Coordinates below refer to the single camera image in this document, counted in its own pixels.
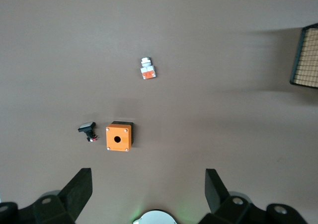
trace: bolt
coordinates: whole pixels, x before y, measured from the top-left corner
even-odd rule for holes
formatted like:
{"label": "bolt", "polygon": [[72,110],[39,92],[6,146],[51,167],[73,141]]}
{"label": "bolt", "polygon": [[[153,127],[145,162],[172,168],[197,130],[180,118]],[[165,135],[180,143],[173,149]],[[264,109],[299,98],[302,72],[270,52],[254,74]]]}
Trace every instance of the bolt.
{"label": "bolt", "polygon": [[280,214],[287,214],[287,210],[283,208],[282,206],[275,206],[274,209],[276,212]]}
{"label": "bolt", "polygon": [[46,199],[43,199],[43,200],[42,200],[42,204],[47,204],[47,203],[49,203],[49,202],[51,202],[51,199],[50,199],[50,198],[46,198]]}
{"label": "bolt", "polygon": [[8,206],[0,207],[0,213],[6,211],[8,208]]}
{"label": "bolt", "polygon": [[241,198],[233,198],[233,202],[237,205],[242,205],[244,203]]}

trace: metal bolt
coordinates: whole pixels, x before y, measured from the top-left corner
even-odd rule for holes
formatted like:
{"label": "metal bolt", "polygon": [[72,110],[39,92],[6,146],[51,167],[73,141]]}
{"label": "metal bolt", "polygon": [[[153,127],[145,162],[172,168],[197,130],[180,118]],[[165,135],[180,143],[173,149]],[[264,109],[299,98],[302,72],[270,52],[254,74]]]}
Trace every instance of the metal bolt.
{"label": "metal bolt", "polygon": [[242,205],[244,203],[241,198],[233,198],[233,202],[237,205]]}
{"label": "metal bolt", "polygon": [[42,204],[47,204],[47,203],[49,203],[49,202],[51,202],[51,199],[50,199],[50,198],[46,198],[46,199],[43,199],[43,200],[42,200]]}
{"label": "metal bolt", "polygon": [[282,206],[275,206],[274,209],[276,212],[280,214],[287,214],[287,210],[283,208]]}
{"label": "metal bolt", "polygon": [[0,207],[0,213],[6,211],[8,208],[8,206]]}

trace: screw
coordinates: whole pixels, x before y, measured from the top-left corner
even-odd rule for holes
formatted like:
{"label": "screw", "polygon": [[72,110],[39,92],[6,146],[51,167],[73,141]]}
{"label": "screw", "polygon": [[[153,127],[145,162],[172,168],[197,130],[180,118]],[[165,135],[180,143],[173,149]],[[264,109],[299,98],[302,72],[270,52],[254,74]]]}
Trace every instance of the screw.
{"label": "screw", "polygon": [[0,213],[1,212],[4,212],[8,209],[8,206],[3,206],[3,207],[0,207]]}
{"label": "screw", "polygon": [[287,210],[283,208],[282,206],[275,206],[274,209],[276,212],[280,214],[287,214]]}
{"label": "screw", "polygon": [[43,199],[43,200],[42,200],[42,204],[47,204],[47,203],[49,203],[49,202],[51,202],[51,199],[50,199],[50,198],[46,198],[46,199]]}
{"label": "screw", "polygon": [[233,202],[237,205],[242,205],[244,203],[241,198],[233,198]]}

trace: small black device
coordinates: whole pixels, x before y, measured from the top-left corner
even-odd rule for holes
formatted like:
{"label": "small black device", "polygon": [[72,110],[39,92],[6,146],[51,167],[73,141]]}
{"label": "small black device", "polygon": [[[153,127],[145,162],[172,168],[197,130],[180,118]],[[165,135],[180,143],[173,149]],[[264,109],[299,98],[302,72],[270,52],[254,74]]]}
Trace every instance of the small black device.
{"label": "small black device", "polygon": [[81,125],[78,129],[79,132],[84,132],[87,135],[87,140],[89,142],[94,142],[97,140],[97,135],[94,133],[95,122],[89,122]]}

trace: orange terminal block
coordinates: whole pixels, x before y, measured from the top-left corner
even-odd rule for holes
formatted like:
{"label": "orange terminal block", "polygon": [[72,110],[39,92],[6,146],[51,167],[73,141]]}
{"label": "orange terminal block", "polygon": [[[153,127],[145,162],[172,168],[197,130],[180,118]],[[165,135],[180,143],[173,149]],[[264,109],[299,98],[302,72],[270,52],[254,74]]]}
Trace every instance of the orange terminal block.
{"label": "orange terminal block", "polygon": [[107,150],[129,151],[134,142],[134,123],[114,121],[106,127]]}

